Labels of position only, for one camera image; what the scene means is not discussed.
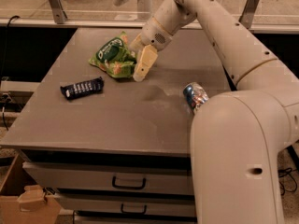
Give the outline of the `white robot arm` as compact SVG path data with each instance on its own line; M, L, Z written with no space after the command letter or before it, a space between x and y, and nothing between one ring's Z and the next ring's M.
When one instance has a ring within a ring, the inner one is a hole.
M141 81L182 26L199 21L235 90L211 97L190 134L199 224L284 224L278 153L299 140L299 80L216 0L164 0L132 42Z

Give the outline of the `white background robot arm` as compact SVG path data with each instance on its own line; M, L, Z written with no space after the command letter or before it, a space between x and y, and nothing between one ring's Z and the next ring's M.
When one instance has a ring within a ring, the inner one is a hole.
M113 0L113 5L119 7L128 1ZM137 17L148 21L130 44L132 50L140 51L152 45L160 51L172 41L173 36L181 27L195 20L195 15L177 0L163 0L154 14L151 14L151 11L152 0L137 0Z

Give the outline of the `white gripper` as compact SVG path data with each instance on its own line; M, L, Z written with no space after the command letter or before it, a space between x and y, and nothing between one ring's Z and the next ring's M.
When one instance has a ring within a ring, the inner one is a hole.
M158 51L167 47L175 33L181 27L193 22L195 18L193 13L175 0L162 2L142 28L141 34L138 34L129 45L130 50L138 52L134 81L140 82L146 77L158 58Z

